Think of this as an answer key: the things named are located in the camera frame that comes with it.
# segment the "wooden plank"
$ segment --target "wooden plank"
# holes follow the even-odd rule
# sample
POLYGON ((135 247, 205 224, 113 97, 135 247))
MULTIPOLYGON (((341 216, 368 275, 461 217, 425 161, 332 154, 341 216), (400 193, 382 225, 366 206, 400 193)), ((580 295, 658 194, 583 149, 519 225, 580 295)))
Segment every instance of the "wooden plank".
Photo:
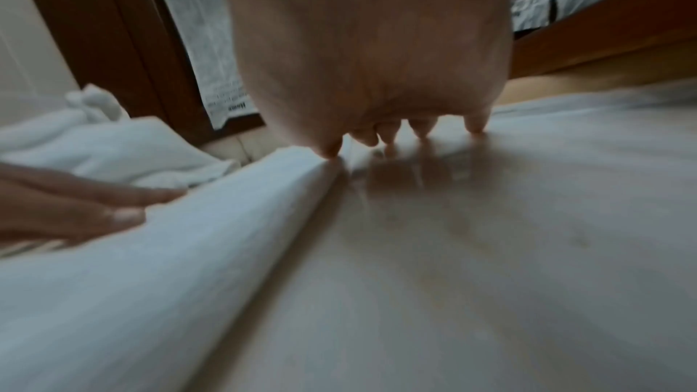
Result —
POLYGON ((234 118, 214 131, 205 113, 188 55, 164 0, 116 0, 174 130, 200 144, 264 124, 258 115, 234 118))
POLYGON ((131 115, 167 121, 114 0, 34 0, 81 86, 108 89, 131 115))
POLYGON ((696 36, 695 0, 602 0, 518 39, 511 78, 696 36))

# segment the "white cloth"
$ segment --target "white cloth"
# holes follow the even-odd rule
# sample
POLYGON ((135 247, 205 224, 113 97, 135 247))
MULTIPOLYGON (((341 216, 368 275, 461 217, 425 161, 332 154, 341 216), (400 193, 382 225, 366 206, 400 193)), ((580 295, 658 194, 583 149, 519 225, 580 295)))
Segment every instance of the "white cloth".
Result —
POLYGON ((0 391, 179 390, 340 168, 280 150, 138 229, 0 261, 0 391))
POLYGON ((130 119, 109 92, 87 86, 68 108, 0 128, 0 161, 142 187, 192 187, 239 167, 186 143, 157 118, 130 119))

